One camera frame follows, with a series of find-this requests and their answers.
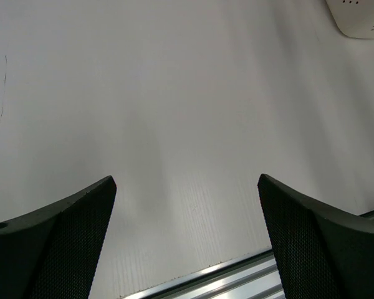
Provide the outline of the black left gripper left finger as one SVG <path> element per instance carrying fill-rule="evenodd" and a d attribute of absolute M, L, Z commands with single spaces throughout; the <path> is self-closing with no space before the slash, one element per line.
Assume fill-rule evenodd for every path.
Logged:
<path fill-rule="evenodd" d="M 88 298 L 116 191 L 107 176 L 0 222 L 0 298 Z"/>

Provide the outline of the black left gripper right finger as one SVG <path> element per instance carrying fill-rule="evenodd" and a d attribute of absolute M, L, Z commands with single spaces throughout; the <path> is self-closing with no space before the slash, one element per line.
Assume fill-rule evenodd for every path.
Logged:
<path fill-rule="evenodd" d="M 345 212 L 268 174 L 257 186 L 286 298 L 374 298 L 374 210 Z"/>

